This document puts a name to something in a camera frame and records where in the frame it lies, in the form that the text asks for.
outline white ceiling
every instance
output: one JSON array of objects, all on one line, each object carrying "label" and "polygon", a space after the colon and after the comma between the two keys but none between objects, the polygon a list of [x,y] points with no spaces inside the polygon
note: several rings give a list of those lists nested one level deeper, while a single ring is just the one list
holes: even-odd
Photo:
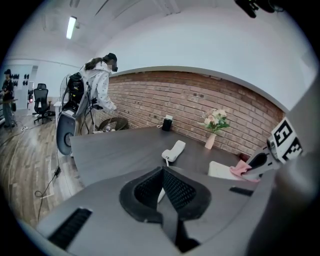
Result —
[{"label": "white ceiling", "polygon": [[234,0],[50,0],[35,12],[23,30],[66,39],[70,16],[77,17],[71,42],[96,52],[112,37],[149,16],[174,15],[190,7],[241,9]]}]

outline fluorescent light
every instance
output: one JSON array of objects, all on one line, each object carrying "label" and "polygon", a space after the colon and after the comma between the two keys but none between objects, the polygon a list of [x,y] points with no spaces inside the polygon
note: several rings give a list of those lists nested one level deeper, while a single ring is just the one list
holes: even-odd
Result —
[{"label": "fluorescent light", "polygon": [[76,17],[71,16],[69,18],[68,29],[66,30],[66,38],[71,39],[72,32],[74,31],[74,27],[75,27],[76,21],[77,21]]}]

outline ponytail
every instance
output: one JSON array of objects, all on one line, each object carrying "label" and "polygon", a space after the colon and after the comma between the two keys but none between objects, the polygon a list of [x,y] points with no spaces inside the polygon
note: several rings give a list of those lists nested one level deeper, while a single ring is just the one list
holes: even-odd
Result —
[{"label": "ponytail", "polygon": [[85,65],[84,65],[84,70],[93,70],[97,63],[102,63],[103,59],[102,58],[93,58],[90,62],[87,62]]}]

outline red brick wall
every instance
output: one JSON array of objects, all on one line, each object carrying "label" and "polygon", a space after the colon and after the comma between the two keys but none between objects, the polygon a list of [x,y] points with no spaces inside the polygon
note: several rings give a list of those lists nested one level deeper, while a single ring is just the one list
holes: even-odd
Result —
[{"label": "red brick wall", "polygon": [[[234,154],[252,155],[266,144],[284,113],[261,95],[239,84],[188,72],[152,71],[110,78],[108,95],[117,105],[118,117],[130,128],[161,125],[173,116],[172,130],[206,142],[210,132],[202,122],[212,108],[227,112],[229,128],[220,131],[214,146]],[[97,112],[97,124],[114,116]]]}]

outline white jacket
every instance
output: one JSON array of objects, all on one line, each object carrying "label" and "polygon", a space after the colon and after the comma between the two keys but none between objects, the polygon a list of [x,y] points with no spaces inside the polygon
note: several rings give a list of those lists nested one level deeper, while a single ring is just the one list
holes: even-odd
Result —
[{"label": "white jacket", "polygon": [[94,69],[85,70],[85,65],[80,69],[85,89],[88,84],[91,87],[91,99],[96,98],[99,106],[108,110],[116,110],[117,107],[108,96],[109,76],[112,70],[105,62],[98,62]]}]

